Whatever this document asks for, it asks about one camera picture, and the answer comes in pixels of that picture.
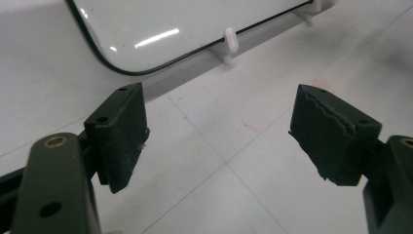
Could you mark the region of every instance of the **red mark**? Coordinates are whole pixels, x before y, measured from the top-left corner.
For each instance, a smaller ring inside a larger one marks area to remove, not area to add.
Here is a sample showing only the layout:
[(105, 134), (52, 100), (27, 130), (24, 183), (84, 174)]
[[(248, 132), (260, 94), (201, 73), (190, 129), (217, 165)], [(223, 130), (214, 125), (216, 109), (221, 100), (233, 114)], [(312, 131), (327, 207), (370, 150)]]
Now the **red mark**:
[(246, 124), (246, 123), (243, 123), (243, 124), (244, 124), (244, 126), (246, 126), (247, 128), (251, 129), (251, 130), (252, 130), (253, 132), (255, 132), (255, 133), (261, 132), (257, 127), (254, 127), (254, 126), (249, 125), (249, 124)]
[(331, 88), (330, 84), (328, 83), (328, 81), (321, 81), (321, 80), (314, 80), (312, 86), (330, 91), (331, 93), (334, 94), (334, 89)]

